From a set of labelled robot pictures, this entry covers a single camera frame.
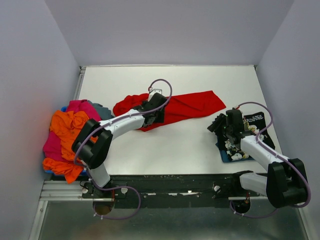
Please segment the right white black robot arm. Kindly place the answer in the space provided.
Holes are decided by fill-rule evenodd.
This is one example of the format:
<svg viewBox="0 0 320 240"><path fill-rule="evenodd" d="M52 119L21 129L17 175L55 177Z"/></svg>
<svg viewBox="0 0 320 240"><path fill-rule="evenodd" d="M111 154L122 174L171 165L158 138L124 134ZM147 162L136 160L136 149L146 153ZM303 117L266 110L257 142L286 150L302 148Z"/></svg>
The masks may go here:
<svg viewBox="0 0 320 240"><path fill-rule="evenodd" d="M268 145L257 133L250 130L238 109L227 110L218 115L207 128L218 139L226 138L231 146L252 157L265 170L266 175L253 171L237 172L230 183L230 191L241 196L252 191L268 198L275 208L286 206L303 207L311 200L304 163L290 159Z"/></svg>

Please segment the red t shirt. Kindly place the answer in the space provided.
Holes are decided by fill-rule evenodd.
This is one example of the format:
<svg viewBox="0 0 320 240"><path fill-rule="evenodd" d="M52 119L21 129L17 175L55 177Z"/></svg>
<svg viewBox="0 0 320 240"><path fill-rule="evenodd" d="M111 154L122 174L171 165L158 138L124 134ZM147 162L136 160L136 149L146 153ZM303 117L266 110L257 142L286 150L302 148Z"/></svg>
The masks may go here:
<svg viewBox="0 0 320 240"><path fill-rule="evenodd" d="M147 93L128 95L122 101L116 103L112 111L116 117L125 114L133 107L141 105L143 101L148 99L148 96ZM208 117L225 108L226 105L212 90L175 95L171 97L165 107L164 122L154 123L148 127L142 127L140 130L147 132L188 119Z"/></svg>

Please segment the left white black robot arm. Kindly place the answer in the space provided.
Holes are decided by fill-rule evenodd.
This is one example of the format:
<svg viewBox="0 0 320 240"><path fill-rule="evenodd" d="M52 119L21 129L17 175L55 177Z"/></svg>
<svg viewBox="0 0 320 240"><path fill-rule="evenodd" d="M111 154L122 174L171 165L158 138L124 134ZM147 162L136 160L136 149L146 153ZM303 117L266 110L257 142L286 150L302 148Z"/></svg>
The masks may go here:
<svg viewBox="0 0 320 240"><path fill-rule="evenodd" d="M93 191L99 197L107 197L111 191L111 177L105 160L112 141L127 132L149 127L153 123L163 123L168 102L159 92L152 93L147 101L122 115L102 121L91 118L84 124L71 149L95 182Z"/></svg>

